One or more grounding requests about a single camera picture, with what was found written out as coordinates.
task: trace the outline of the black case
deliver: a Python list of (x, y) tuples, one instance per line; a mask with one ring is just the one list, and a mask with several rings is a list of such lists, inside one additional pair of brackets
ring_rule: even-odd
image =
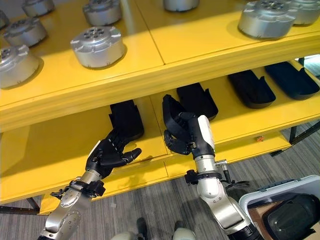
[(306, 73), (305, 68), (298, 71), (287, 61), (264, 68), (279, 87), (293, 99), (305, 100), (320, 90), (320, 87)]
[(228, 75), (238, 97), (243, 104), (251, 109), (262, 109), (276, 100), (276, 96), (265, 81), (260, 79), (251, 70), (241, 71)]
[(218, 108), (212, 99), (209, 89), (205, 91), (200, 83), (194, 83), (176, 89), (181, 105), (198, 117), (205, 115), (210, 121), (218, 114)]
[(122, 137), (131, 142), (144, 134), (144, 125), (133, 100), (111, 104), (110, 109), (109, 117), (112, 126), (120, 132)]
[(320, 201), (314, 195), (297, 194), (262, 219), (274, 240), (302, 240), (315, 232), (311, 227), (320, 220)]

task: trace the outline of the robotic hand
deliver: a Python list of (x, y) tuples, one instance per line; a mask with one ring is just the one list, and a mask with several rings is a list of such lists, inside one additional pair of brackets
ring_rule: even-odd
[(113, 168), (132, 162), (142, 152), (140, 148), (123, 153), (129, 140), (117, 129), (98, 141), (86, 161), (85, 172), (71, 181), (69, 186), (51, 195), (60, 199), (59, 206), (49, 215), (38, 240), (67, 240), (76, 231), (91, 199), (105, 192), (101, 181)]
[(210, 207), (212, 214), (230, 240), (263, 240), (238, 203), (227, 196), (217, 167), (222, 166), (226, 182), (232, 184), (227, 162), (215, 162), (215, 145), (209, 120), (186, 112), (170, 95), (163, 98), (163, 119), (167, 127), (164, 140), (173, 152), (192, 153), (196, 170), (184, 176), (188, 184), (197, 184), (197, 192)]

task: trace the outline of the yellow shelf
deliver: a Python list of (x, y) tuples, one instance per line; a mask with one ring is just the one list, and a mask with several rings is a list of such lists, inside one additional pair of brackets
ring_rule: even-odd
[[(167, 154), (150, 98), (138, 98), (134, 103), (141, 115), (144, 135), (130, 142), (125, 151), (141, 148), (142, 153), (128, 166), (116, 168), (111, 179), (117, 172)], [(109, 113), (110, 107), (105, 106), (3, 133), (0, 203), (47, 193), (81, 176), (89, 152), (112, 129)]]
[[(228, 145), (218, 145), (216, 159), (227, 159), (228, 163), (233, 163), (288, 147), (290, 144), (282, 134), (273, 132), (265, 135), (263, 142), (257, 142), (251, 138)], [(126, 171), (105, 178), (103, 180), (106, 188), (105, 193), (102, 197), (93, 200), (181, 177), (190, 169), (196, 169), (191, 155), (170, 154), (167, 157), (158, 157), (151, 162), (144, 161), (136, 167), (127, 168)], [(50, 196), (49, 193), (45, 194), (41, 201), (40, 214), (49, 214), (58, 204), (59, 200)]]
[[(297, 69), (301, 68), (301, 65), (295, 61), (291, 61), (291, 64)], [(246, 107), (236, 95), (227, 76), (201, 82), (203, 89), (209, 89), (219, 110), (210, 123), (216, 144), (263, 135), (320, 119), (320, 92), (306, 100), (294, 100), (277, 86), (263, 67), (253, 69), (253, 72), (258, 78), (265, 76), (266, 82), (276, 96), (276, 100), (266, 108)], [(320, 84), (316, 77), (311, 74), (310, 76)], [(179, 100), (175, 89), (150, 96), (161, 133), (166, 129), (162, 111), (162, 99), (165, 94), (170, 94)]]
[[(215, 56), (212, 56), (212, 64), (221, 66), (226, 63), (215, 62), (213, 58), (221, 57), (232, 50), (233, 59), (229, 61), (246, 64), (246, 69), (250, 69), (253, 67), (248, 65), (249, 59), (252, 63), (268, 56), (275, 58), (273, 61), (276, 62), (278, 61), (276, 58), (292, 51), (292, 48), (298, 50), (295, 56), (301, 56), (304, 51), (320, 51), (320, 19), (309, 26), (292, 27), (282, 39), (257, 40), (245, 36), (238, 30), (238, 22), (247, 0), (219, 2), (201, 0), (197, 8), (187, 12), (166, 11), (163, 0), (135, 0), (135, 2), (166, 64), (215, 53)], [(273, 48), (272, 53), (265, 52), (270, 47)], [(239, 52), (249, 48), (255, 49), (256, 52), (251, 52), (250, 55)]]
[(123, 19), (115, 26), (127, 53), (108, 69), (89, 70), (69, 46), (88, 27), (86, 2), (58, 5), (40, 18), (49, 37), (31, 51), (43, 69), (0, 91), (0, 132), (320, 52), (320, 19), (282, 39), (259, 41), (237, 30), (245, 1), (201, 0), (192, 11), (174, 13), (163, 10), (162, 0), (122, 0)]
[(31, 51), (42, 58), (43, 68), (25, 84), (0, 90), (1, 132), (134, 99), (124, 91), (130, 82), (127, 75), (163, 65), (135, 2), (123, 0), (123, 17), (114, 25), (127, 49), (124, 58), (106, 69), (83, 67), (70, 41), (90, 27), (82, 11), (87, 3), (71, 0), (40, 17), (48, 37)]

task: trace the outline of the gray carpet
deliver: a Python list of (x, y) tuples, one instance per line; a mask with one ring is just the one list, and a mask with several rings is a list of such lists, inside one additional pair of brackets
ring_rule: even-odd
[[(314, 123), (298, 127), (297, 134)], [(288, 136), (289, 130), (285, 130), (284, 134)], [(231, 164), (229, 170), (234, 180), (251, 181), (247, 192), (280, 180), (319, 175), (320, 133), (314, 133), (278, 156), (266, 154), (237, 162)], [(237, 199), (244, 193), (243, 190), (230, 191), (230, 195)], [(28, 203), (19, 201), (10, 205), (26, 207)], [(227, 239), (207, 206), (198, 198), (196, 187), (188, 186), (184, 178), (93, 202), (71, 239), (109, 240), (117, 233), (136, 232), (136, 220), (139, 217), (146, 219), (151, 240), (170, 240), (176, 220), (183, 220), (199, 240)], [(0, 240), (35, 240), (45, 220), (45, 216), (2, 214)]]

